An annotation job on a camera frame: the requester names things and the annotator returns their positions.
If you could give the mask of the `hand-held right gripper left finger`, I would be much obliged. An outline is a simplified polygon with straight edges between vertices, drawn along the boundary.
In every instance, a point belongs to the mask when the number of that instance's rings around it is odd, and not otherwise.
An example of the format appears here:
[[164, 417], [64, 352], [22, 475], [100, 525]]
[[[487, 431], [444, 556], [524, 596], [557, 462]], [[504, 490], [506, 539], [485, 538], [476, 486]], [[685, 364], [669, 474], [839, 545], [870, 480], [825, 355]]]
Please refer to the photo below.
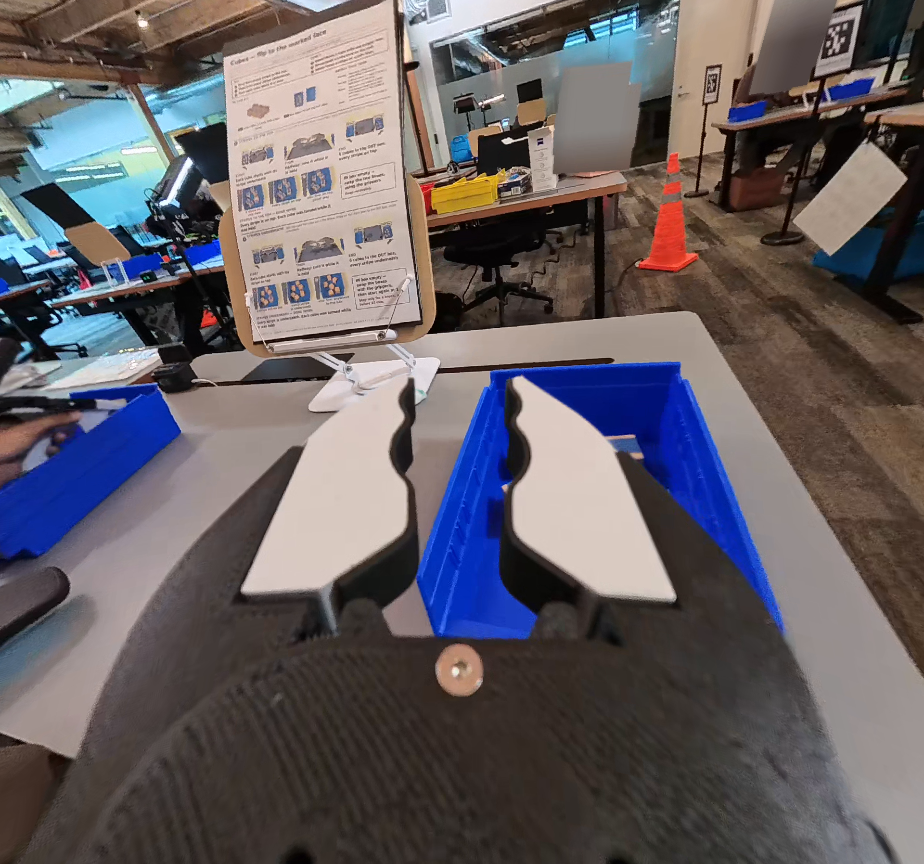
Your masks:
[[412, 586], [415, 400], [413, 378], [396, 376], [311, 433], [241, 584], [245, 602], [303, 602], [337, 632], [348, 604], [383, 610]]

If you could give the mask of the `blue plastic bin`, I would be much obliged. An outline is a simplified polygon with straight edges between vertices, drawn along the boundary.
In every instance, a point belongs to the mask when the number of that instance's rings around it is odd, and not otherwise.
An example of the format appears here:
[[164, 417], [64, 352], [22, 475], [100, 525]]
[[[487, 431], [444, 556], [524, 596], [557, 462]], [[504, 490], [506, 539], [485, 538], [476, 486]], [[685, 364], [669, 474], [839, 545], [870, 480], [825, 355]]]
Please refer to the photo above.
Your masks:
[[60, 451], [32, 460], [1, 490], [1, 556], [45, 555], [77, 523], [179, 437], [180, 428], [155, 385], [74, 392], [63, 398], [126, 398], [111, 415], [87, 412]]
[[740, 569], [784, 630], [783, 618], [733, 485], [678, 362], [495, 370], [479, 396], [418, 572], [433, 632], [523, 639], [535, 615], [499, 574], [507, 380], [524, 375], [601, 434], [633, 435], [642, 464]]

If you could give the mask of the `clear plastic sheet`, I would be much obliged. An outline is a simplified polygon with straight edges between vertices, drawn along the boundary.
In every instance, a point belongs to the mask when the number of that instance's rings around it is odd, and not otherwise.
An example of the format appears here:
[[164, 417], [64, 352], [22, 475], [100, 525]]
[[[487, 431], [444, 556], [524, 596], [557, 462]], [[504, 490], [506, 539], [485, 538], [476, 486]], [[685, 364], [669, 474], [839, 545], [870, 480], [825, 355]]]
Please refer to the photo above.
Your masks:
[[116, 353], [93, 359], [86, 366], [56, 381], [57, 389], [114, 383], [134, 383], [162, 364], [155, 348]]

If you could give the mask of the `black device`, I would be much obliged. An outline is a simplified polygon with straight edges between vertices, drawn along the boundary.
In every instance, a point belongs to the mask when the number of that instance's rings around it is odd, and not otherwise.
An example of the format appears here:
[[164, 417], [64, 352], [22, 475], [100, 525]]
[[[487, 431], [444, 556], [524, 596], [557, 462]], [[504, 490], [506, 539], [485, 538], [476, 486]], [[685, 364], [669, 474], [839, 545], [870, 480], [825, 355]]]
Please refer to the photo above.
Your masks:
[[153, 382], [165, 394], [191, 390], [198, 379], [192, 368], [190, 350], [182, 343], [157, 348], [160, 363], [151, 372]]

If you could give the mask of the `black office chair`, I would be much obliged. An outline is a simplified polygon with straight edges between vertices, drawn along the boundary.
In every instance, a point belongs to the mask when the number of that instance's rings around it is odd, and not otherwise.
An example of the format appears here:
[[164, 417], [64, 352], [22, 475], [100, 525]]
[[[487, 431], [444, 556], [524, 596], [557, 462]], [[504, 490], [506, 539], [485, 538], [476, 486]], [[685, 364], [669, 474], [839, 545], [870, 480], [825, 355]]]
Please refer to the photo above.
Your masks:
[[466, 314], [489, 300], [497, 299], [499, 323], [504, 324], [504, 311], [510, 296], [542, 304], [545, 314], [553, 313], [553, 299], [537, 292], [527, 282], [503, 279], [503, 267], [515, 267], [515, 257], [537, 251], [547, 242], [548, 228], [543, 223], [481, 225], [460, 230], [445, 247], [447, 261], [460, 266], [472, 266], [481, 271], [489, 285], [477, 291], [470, 301], [464, 301], [461, 313]]
[[50, 286], [47, 279], [9, 287], [2, 281], [1, 311], [19, 336], [29, 345], [29, 357], [34, 362], [58, 361], [60, 353], [74, 353], [86, 359], [89, 352], [79, 343], [52, 346], [45, 342], [43, 332], [60, 324], [61, 320], [42, 300], [41, 291]]

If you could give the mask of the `white document stand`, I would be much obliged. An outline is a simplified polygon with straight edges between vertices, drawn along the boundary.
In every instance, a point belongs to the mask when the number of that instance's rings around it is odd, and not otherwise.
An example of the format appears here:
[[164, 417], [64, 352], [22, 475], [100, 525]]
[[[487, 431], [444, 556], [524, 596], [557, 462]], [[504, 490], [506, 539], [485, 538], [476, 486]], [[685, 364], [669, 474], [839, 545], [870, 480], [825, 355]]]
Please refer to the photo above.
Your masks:
[[266, 359], [312, 356], [335, 373], [309, 404], [333, 413], [407, 376], [414, 400], [430, 393], [440, 361], [415, 355], [410, 341], [427, 333], [435, 312], [433, 284], [420, 286], [405, 268], [335, 271], [255, 287], [243, 299], [248, 348]]

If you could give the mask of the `orange traffic cone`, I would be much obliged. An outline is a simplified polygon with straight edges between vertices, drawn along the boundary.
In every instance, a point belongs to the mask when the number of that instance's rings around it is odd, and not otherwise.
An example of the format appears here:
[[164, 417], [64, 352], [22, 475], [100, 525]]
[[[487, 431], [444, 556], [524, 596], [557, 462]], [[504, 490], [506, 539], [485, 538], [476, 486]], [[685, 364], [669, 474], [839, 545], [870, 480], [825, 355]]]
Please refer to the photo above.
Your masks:
[[659, 208], [649, 256], [637, 263], [645, 271], [679, 272], [699, 259], [687, 250], [687, 228], [683, 207], [683, 183], [677, 153], [667, 161], [667, 178]]

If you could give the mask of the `brown top table black legs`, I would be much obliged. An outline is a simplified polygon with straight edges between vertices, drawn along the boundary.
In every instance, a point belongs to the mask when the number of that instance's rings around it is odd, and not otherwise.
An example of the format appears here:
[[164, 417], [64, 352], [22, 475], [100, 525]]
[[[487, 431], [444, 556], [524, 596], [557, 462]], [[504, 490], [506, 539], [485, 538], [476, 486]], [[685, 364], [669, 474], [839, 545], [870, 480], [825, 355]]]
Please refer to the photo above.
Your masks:
[[606, 274], [608, 250], [606, 246], [603, 219], [604, 198], [612, 197], [619, 206], [619, 197], [628, 189], [628, 182], [620, 172], [607, 172], [595, 177], [565, 177], [554, 189], [534, 192], [509, 200], [496, 200], [468, 210], [444, 214], [425, 214], [430, 230], [445, 228], [452, 224], [508, 217], [527, 211], [548, 211], [556, 206], [592, 200], [593, 213], [593, 313], [596, 319], [606, 316]]

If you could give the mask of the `black sheet stand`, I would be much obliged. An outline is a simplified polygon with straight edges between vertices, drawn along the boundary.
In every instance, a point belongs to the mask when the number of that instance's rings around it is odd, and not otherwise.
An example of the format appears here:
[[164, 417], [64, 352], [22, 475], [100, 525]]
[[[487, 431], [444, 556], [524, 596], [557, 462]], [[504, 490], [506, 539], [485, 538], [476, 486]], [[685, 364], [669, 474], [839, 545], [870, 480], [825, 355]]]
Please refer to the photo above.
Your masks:
[[796, 166], [795, 175], [793, 177], [792, 186], [790, 188], [789, 196], [786, 203], [786, 209], [783, 216], [782, 226], [778, 231], [770, 232], [763, 235], [760, 238], [760, 244], [764, 246], [792, 246], [800, 243], [804, 240], [805, 236], [798, 231], [790, 230], [791, 220], [793, 216], [793, 210], [795, 207], [796, 197], [798, 194], [798, 189], [803, 177], [803, 174], [807, 168], [807, 165], [810, 162], [810, 156], [813, 148], [809, 146], [803, 150], [801, 158], [798, 165]]

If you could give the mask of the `white carton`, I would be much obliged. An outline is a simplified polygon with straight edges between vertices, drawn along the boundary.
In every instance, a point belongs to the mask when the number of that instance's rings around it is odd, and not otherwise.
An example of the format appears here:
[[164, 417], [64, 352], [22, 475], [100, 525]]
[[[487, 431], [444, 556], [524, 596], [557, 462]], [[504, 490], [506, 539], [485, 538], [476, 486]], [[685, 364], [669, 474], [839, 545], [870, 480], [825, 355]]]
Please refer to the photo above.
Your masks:
[[533, 193], [554, 190], [558, 175], [553, 159], [554, 127], [541, 127], [527, 132], [530, 182]]

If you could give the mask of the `blue bag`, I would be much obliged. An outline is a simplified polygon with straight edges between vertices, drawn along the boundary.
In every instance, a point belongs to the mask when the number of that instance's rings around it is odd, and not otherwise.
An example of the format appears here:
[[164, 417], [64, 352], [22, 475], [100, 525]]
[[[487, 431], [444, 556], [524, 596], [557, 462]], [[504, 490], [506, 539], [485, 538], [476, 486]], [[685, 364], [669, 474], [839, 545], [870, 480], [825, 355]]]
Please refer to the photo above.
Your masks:
[[[853, 276], [861, 280], [869, 277], [884, 241], [886, 229], [864, 227], [833, 255], [819, 249], [812, 258], [814, 267], [836, 275]], [[895, 272], [895, 281], [923, 275], [923, 221], [918, 218], [909, 235], [903, 257]]]

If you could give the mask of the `person's dark clothing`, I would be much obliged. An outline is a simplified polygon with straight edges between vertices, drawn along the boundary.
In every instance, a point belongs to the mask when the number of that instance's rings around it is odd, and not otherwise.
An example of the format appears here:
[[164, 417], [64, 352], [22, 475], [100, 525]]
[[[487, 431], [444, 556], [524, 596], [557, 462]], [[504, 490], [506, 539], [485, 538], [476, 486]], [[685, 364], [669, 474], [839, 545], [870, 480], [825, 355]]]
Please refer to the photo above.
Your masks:
[[14, 862], [47, 811], [71, 760], [2, 736], [1, 862]]

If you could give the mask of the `white hanging sheet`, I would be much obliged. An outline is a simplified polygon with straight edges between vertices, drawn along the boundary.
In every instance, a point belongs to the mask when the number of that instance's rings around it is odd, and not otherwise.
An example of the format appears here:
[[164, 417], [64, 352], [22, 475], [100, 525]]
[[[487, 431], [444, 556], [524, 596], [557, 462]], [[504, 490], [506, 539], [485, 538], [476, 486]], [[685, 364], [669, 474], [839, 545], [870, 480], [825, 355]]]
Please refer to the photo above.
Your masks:
[[874, 142], [863, 142], [795, 218], [827, 256], [836, 254], [906, 184], [907, 176]]

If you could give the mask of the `table with black leg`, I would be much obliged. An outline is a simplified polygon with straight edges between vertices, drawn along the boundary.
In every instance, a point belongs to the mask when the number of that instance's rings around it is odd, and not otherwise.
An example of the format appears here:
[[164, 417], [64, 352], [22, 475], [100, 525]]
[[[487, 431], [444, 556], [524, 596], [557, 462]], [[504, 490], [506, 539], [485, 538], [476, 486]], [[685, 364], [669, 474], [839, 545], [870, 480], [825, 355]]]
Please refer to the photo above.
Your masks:
[[899, 193], [895, 215], [884, 234], [883, 244], [872, 269], [860, 285], [860, 296], [894, 322], [908, 326], [922, 323], [922, 315], [889, 295], [895, 281], [899, 262], [904, 257], [907, 243], [923, 206], [923, 154], [922, 143], [907, 182]]

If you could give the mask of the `black sign stand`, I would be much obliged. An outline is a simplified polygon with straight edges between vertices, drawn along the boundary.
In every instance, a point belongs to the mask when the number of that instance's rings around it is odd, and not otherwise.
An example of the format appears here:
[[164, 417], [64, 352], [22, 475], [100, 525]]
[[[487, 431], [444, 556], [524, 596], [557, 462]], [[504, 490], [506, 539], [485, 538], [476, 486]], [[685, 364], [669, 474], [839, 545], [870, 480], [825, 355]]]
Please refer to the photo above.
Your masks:
[[708, 134], [708, 116], [710, 108], [719, 102], [722, 86], [722, 65], [709, 64], [704, 70], [703, 91], [701, 98], [702, 118], [699, 136], [699, 153], [696, 168], [695, 185], [684, 194], [686, 199], [699, 199], [708, 194], [708, 190], [701, 187], [702, 165], [705, 154], [705, 145]]

